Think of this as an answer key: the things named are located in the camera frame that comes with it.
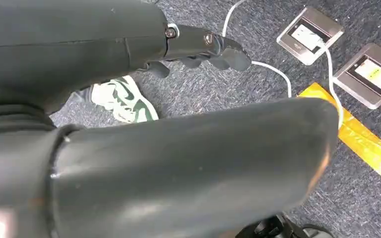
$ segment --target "white cable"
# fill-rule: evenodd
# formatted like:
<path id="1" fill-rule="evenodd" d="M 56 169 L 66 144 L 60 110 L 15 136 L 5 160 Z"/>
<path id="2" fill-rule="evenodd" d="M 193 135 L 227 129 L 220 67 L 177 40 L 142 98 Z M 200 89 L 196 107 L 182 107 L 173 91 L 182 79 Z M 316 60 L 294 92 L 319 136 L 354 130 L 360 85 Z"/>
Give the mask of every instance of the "white cable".
<path id="1" fill-rule="evenodd" d="M 231 14 L 233 13 L 234 9 L 236 9 L 240 4 L 244 3 L 245 1 L 246 0 L 240 0 L 240 1 L 238 1 L 236 4 L 234 4 L 230 8 L 229 12 L 227 13 L 226 20 L 224 21 L 224 27 L 223 27 L 223 33 L 222 33 L 223 37 L 226 36 L 227 26 L 229 24 Z M 270 66 L 269 64 L 266 64 L 266 63 L 262 63 L 262 62 L 258 62 L 258 61 L 252 61 L 252 64 L 269 68 L 272 71 L 274 71 L 274 72 L 278 73 L 279 75 L 281 75 L 285 79 L 285 81 L 287 82 L 288 97 L 291 98 L 291 82 L 290 82 L 290 79 L 283 72 L 281 72 L 279 69 L 277 69 L 277 68 L 275 68 L 273 66 Z"/>
<path id="2" fill-rule="evenodd" d="M 252 64 L 256 64 L 256 65 L 259 65 L 259 66 L 263 66 L 263 67 L 266 67 L 266 68 L 269 68 L 271 69 L 272 71 L 278 73 L 279 75 L 281 75 L 285 81 L 287 82 L 287 88 L 288 88 L 288 97 L 291 98 L 291 82 L 290 82 L 290 79 L 283 73 L 281 72 L 280 70 L 270 66 L 269 64 L 266 64 L 266 63 L 262 63 L 262 62 L 258 62 L 258 61 L 252 61 Z"/>
<path id="3" fill-rule="evenodd" d="M 326 57 L 328 58 L 329 91 L 331 92 L 331 95 L 333 96 L 333 98 L 336 101 L 336 105 L 337 105 L 337 108 L 338 108 L 338 115 L 339 115 L 338 129 L 340 129 L 341 126 L 342 126 L 342 122 L 344 120 L 344 109 L 342 108 L 341 102 L 339 101 L 339 98 L 338 98 L 338 96 L 336 95 L 336 93 L 334 91 L 334 80 L 333 80 L 334 76 L 333 76 L 333 73 L 332 73 L 332 57 L 331 57 L 331 52 L 329 52 L 328 47 L 323 42 L 320 42 L 319 46 L 322 47 L 323 50 L 325 50 Z"/>
<path id="4" fill-rule="evenodd" d="M 231 14 L 233 13 L 234 9 L 236 9 L 240 4 L 244 3 L 245 1 L 246 1 L 246 0 L 240 0 L 240 1 L 238 1 L 236 4 L 234 4 L 234 5 L 230 8 L 230 10 L 229 10 L 229 12 L 228 12 L 228 14 L 227 14 L 227 16 L 226 16 L 226 20 L 225 20 L 225 22 L 224 22 L 223 34 L 222 34 L 223 37 L 226 36 L 227 25 L 229 24 Z"/>

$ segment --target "black prosthetic arm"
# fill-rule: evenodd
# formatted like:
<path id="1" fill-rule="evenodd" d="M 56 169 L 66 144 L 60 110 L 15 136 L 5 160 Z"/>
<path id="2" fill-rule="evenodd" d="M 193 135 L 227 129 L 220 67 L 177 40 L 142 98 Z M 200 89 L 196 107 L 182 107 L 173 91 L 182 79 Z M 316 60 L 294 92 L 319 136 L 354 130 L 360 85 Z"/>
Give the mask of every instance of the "black prosthetic arm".
<path id="1" fill-rule="evenodd" d="M 201 28 L 169 27 L 156 5 L 139 0 L 1 0 L 0 104 L 54 112 L 93 83 L 136 70 L 167 76 L 160 60 L 227 62 L 231 49 L 245 61 L 235 69 L 248 68 L 238 43 Z"/>

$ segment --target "yellow tape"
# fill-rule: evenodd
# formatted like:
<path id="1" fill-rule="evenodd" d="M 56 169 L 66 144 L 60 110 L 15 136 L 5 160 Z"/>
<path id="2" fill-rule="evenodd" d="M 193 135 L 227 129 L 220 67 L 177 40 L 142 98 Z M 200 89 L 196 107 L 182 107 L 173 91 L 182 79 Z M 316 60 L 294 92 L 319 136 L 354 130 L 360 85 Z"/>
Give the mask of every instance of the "yellow tape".
<path id="1" fill-rule="evenodd" d="M 313 83 L 299 96 L 322 98 L 335 105 L 333 97 L 317 83 Z M 381 175 L 381 140 L 345 109 L 338 137 Z"/>

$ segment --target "sneaker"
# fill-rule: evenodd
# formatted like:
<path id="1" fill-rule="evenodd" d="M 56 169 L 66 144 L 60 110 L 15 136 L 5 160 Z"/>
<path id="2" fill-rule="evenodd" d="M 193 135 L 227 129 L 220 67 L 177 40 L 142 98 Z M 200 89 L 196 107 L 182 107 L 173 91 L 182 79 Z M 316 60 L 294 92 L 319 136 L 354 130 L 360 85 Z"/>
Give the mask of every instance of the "sneaker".
<path id="1" fill-rule="evenodd" d="M 154 107 L 141 94 L 130 76 L 94 84 L 91 101 L 107 110 L 113 110 L 114 118 L 121 122 L 136 123 L 158 119 Z"/>
<path id="2" fill-rule="evenodd" d="M 334 236 L 325 228 L 306 224 L 302 227 L 303 231 L 309 236 L 309 238 L 333 238 Z"/>

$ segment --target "gray carpet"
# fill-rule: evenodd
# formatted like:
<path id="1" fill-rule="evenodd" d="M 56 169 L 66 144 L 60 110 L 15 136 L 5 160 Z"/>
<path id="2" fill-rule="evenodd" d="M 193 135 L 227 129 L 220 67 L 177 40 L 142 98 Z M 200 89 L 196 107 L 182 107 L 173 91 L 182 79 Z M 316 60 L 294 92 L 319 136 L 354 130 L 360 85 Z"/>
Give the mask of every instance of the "gray carpet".
<path id="1" fill-rule="evenodd" d="M 234 0 L 160 0 L 157 5 L 168 19 L 221 32 Z M 304 66 L 281 48 L 275 39 L 305 5 L 338 19 L 345 34 L 331 48 L 334 70 L 341 68 L 366 43 L 381 46 L 381 0 L 248 0 L 236 9 L 228 36 L 241 42 L 254 60 L 284 71 L 298 94 L 313 82 L 327 88 L 326 58 Z M 253 66 L 247 72 L 218 71 L 207 63 L 198 69 L 168 63 L 171 75 L 157 79 L 149 74 L 134 75 L 143 94 L 161 118 L 198 114 L 267 102 L 287 95 L 285 81 L 275 73 Z M 381 138 L 381 107 L 371 111 L 336 87 L 343 106 Z M 86 126 L 116 124 L 109 112 L 68 102 L 53 115 L 57 125 Z M 317 189 L 303 205 L 286 213 L 299 224 L 314 223 L 339 238 L 381 238 L 381 177 L 339 142 L 333 160 Z"/>

